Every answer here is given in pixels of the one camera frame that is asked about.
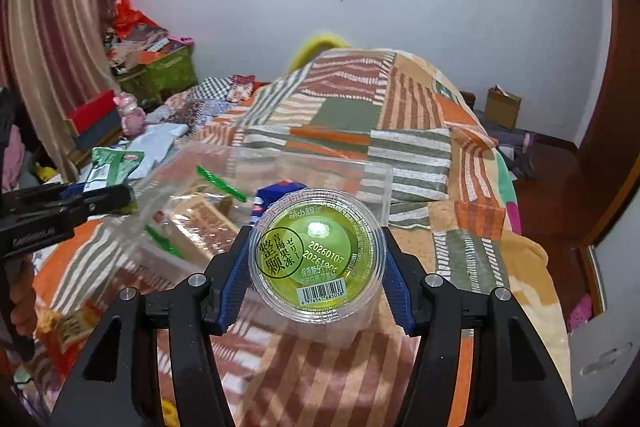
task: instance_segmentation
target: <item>yellow fuzzy chair back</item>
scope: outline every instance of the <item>yellow fuzzy chair back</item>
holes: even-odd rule
[[[322,52],[332,48],[351,48],[351,46],[340,37],[331,33],[311,37],[311,39],[302,46],[296,57],[293,59],[292,63],[289,65],[289,71],[287,71],[287,73],[299,70],[314,58],[318,57]]]

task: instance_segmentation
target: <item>wooden floor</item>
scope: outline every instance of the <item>wooden floor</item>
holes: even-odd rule
[[[588,292],[579,253],[572,246],[588,231],[601,205],[571,151],[535,143],[530,152],[536,179],[514,182],[522,233],[546,250],[567,318]]]

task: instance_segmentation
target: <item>round plastic container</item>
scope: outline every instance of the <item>round plastic container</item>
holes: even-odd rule
[[[255,225],[249,248],[257,292],[298,323],[362,315],[382,284],[382,230],[370,210],[344,192],[307,188],[287,194]]]

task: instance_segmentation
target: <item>striped curtain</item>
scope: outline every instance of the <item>striped curtain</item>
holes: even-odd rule
[[[116,87],[102,47],[116,0],[0,0],[0,86],[19,92],[61,174],[75,144],[66,115]]]

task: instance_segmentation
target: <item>striped blanket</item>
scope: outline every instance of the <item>striped blanket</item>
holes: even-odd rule
[[[391,165],[388,222],[399,246],[461,289],[509,287],[570,390],[566,331],[546,254],[519,235],[513,185],[494,141],[428,62],[391,50],[334,49],[260,88],[193,140]],[[374,201],[380,185],[363,180],[356,195]],[[126,226],[119,219],[116,225]],[[183,276],[171,280],[136,265],[111,240],[109,221],[79,227],[49,258],[36,277],[42,304],[71,311],[104,289],[113,267],[119,275],[107,295],[131,280],[160,289]],[[396,327],[383,298],[370,326],[349,349],[337,349],[273,324],[250,292],[238,322],[212,345],[237,425],[373,427],[394,423],[418,343]],[[171,400],[167,353],[161,341],[162,392]],[[450,425],[464,421],[472,354],[465,332]],[[33,369],[45,388],[59,384],[43,349]]]

